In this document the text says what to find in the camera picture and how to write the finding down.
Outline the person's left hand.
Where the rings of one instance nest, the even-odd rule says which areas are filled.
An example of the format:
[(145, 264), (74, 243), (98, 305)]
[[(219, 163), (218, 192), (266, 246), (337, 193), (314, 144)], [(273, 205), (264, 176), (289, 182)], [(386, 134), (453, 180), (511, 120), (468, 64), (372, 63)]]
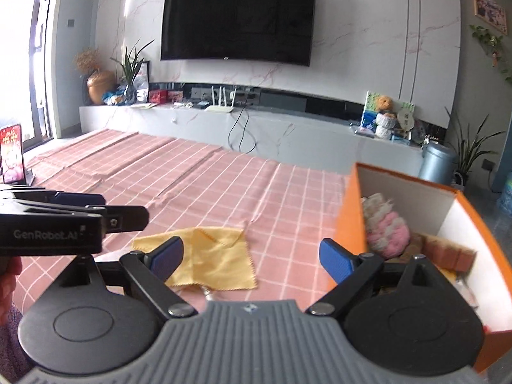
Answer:
[(12, 295), (16, 289), (17, 277), (23, 270), (23, 263), (20, 257), (13, 257), (7, 265), (5, 273), (1, 275), (1, 325), (5, 325), (11, 311)]

